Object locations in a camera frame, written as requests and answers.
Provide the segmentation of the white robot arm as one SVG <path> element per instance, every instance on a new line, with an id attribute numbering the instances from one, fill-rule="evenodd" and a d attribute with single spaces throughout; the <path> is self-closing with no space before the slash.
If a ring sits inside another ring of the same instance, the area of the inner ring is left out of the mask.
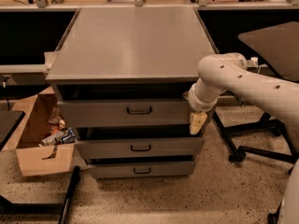
<path id="1" fill-rule="evenodd" d="M 299 224 L 299 85 L 285 79 L 268 77 L 246 70 L 246 59 L 239 53 L 214 54 L 197 65 L 198 80 L 187 92 L 195 112 L 207 112 L 218 97 L 230 91 L 274 117 L 289 145 L 290 154 L 240 147 L 239 152 L 260 154 L 293 164 L 284 197 L 269 224 Z"/>

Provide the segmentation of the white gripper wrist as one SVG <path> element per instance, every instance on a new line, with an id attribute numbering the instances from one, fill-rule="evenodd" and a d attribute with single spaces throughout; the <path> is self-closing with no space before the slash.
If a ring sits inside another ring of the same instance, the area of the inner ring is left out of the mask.
<path id="1" fill-rule="evenodd" d="M 196 135 L 206 122 L 205 112 L 211 110 L 217 103 L 218 90 L 205 83 L 200 85 L 194 83 L 189 91 L 182 93 L 182 98 L 188 101 L 192 110 L 195 111 L 190 114 L 190 134 Z"/>

